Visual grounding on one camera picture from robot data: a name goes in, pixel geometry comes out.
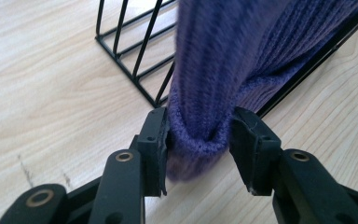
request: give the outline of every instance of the screw hole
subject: screw hole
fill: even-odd
[[[28,207],[38,207],[45,203],[48,203],[54,196],[54,191],[51,189],[41,189],[31,195],[25,204]]]
[[[119,212],[115,212],[106,218],[105,223],[106,224],[120,224],[122,220],[123,220],[123,215]]]
[[[132,157],[133,157],[132,153],[122,152],[122,153],[116,155],[116,160],[117,161],[130,161],[130,160],[132,160]]]
[[[354,223],[353,218],[351,218],[350,216],[343,214],[343,213],[336,214],[336,219],[344,224],[353,224]]]
[[[307,154],[301,151],[295,151],[291,154],[292,158],[296,161],[309,161],[310,157]]]

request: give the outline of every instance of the knit cuff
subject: knit cuff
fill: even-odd
[[[209,170],[227,149],[231,113],[217,125],[210,139],[190,136],[179,107],[178,91],[172,86],[168,118],[172,143],[168,151],[167,177],[171,181],[191,180]]]

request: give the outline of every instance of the wire magazine holder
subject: wire magazine holder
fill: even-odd
[[[123,73],[130,79],[133,85],[140,91],[140,93],[146,98],[146,100],[155,108],[162,106],[167,102],[168,94],[163,95],[166,91],[169,81],[172,77],[174,70],[174,53],[165,57],[157,63],[147,67],[145,70],[140,71],[140,65],[144,59],[146,47],[149,42],[156,41],[167,33],[174,31],[176,22],[166,25],[164,28],[159,29],[155,33],[152,33],[155,27],[158,13],[164,10],[166,7],[176,7],[175,0],[156,0],[155,7],[149,9],[136,17],[125,20],[126,11],[128,8],[129,0],[123,0],[121,10],[119,13],[117,27],[112,28],[104,33],[101,33],[101,24],[103,20],[103,7],[104,0],[100,0],[98,19],[96,25],[96,37],[95,39],[108,53],[112,60],[118,65]],[[121,37],[122,31],[128,29],[139,21],[149,18],[147,29],[145,31],[144,38],[138,42],[118,50],[118,43]],[[289,94],[301,81],[309,76],[320,64],[322,64],[331,54],[333,54],[339,47],[345,43],[356,31],[358,30],[358,12],[349,20],[346,21],[338,30],[338,32],[286,83],[283,87],[257,112],[257,115],[264,117],[275,105],[277,105],[287,94]],[[109,47],[106,43],[106,39],[115,36],[113,47]],[[139,50],[136,57],[136,62],[133,69],[129,69],[123,62],[123,57],[132,51]],[[158,89],[158,93],[155,97],[142,85],[141,81],[150,77],[153,73],[157,73],[163,66],[170,64],[169,70],[163,78],[162,84]]]

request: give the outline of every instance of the purple knitted fabric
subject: purple knitted fabric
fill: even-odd
[[[258,110],[358,0],[180,0],[167,177],[190,180],[227,149],[235,105]]]

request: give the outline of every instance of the purple sweater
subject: purple sweater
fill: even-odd
[[[257,111],[358,9],[358,0],[180,0],[167,177],[227,149],[235,105]]]

